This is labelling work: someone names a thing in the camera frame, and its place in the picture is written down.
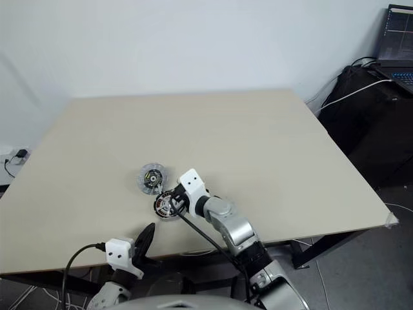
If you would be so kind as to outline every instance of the black table frame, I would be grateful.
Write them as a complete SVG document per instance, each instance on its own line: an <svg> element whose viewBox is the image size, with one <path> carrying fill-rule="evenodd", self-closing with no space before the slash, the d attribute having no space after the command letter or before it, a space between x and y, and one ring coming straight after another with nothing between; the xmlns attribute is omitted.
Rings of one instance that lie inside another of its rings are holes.
<svg viewBox="0 0 413 310"><path fill-rule="evenodd" d="M307 264L312 260L328 254L330 251L340 247L344 243L347 243L351 239L357 237L365 230L342 232L338 234L331 234L322 237L312 246L308 247L305 251L301 249L300 243L291 240L289 242L274 242L266 243L265 247L271 251L276 247L287 247L292 255L292 264L294 268L301 269L308 267ZM203 256L168 256L160 258L162 261L162 270L167 271L180 271L188 269L196 269L202 266L214 265L225 263L225 257L214 251L210 254ZM74 293L82 296L94 296L97 294L110 274L110 268L108 265L100 266L99 280L97 283L89 282L87 280L76 278L75 276L69 276L67 280L68 293ZM157 272L145 273L145 277L156 276ZM0 276L3 279L21 282L24 284L35 285L38 287L44 287L55 291L61 290L63 272L62 271L43 271L34 273L15 273L15 274L3 274ZM219 281L205 282L202 287L219 288L226 287L231 283L232 279L225 279Z"/></svg>

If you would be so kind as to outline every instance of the transparent gear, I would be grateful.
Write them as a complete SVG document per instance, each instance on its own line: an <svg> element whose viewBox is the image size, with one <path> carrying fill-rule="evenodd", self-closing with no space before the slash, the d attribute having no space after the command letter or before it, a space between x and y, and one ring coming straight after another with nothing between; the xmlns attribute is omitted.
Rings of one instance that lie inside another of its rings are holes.
<svg viewBox="0 0 413 310"><path fill-rule="evenodd" d="M158 163L149 163L142 167L137 177L137 186L148 195L162 193L168 181L168 174L164 166Z"/></svg>

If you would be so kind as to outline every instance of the laptop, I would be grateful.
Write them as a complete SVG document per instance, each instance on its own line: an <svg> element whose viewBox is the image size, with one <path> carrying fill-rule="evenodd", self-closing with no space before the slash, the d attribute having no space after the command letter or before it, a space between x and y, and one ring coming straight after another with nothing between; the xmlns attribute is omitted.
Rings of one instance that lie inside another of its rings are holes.
<svg viewBox="0 0 413 310"><path fill-rule="evenodd" d="M389 5L375 71L413 94L413 7Z"/></svg>

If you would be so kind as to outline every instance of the white wall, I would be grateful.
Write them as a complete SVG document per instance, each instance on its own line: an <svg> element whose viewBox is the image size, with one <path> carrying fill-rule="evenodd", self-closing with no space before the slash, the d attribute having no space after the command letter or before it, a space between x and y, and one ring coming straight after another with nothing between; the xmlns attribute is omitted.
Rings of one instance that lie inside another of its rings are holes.
<svg viewBox="0 0 413 310"><path fill-rule="evenodd" d="M388 5L0 1L0 145L31 147L72 97L291 87L311 98L372 52Z"/></svg>

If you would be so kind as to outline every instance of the wall socket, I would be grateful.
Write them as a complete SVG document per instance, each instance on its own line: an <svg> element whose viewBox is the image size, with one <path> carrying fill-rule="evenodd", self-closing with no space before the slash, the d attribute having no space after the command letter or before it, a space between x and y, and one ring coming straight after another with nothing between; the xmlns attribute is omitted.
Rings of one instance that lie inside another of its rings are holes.
<svg viewBox="0 0 413 310"><path fill-rule="evenodd" d="M21 149L26 149L28 151L28 154L26 155L27 159L31 153L28 147L11 147L9 145L0 145L0 163L5 163L6 160L11 159ZM19 165L19 161L13 160L10 164Z"/></svg>

